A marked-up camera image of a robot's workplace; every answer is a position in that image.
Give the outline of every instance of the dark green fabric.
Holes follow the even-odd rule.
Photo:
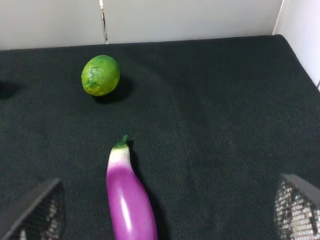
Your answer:
[[[121,79],[93,98],[81,72],[102,54]],[[0,210],[61,178],[65,240],[114,239],[105,174],[124,134],[160,240],[276,239],[279,174],[320,187],[320,94],[279,35],[3,51],[0,79]]]

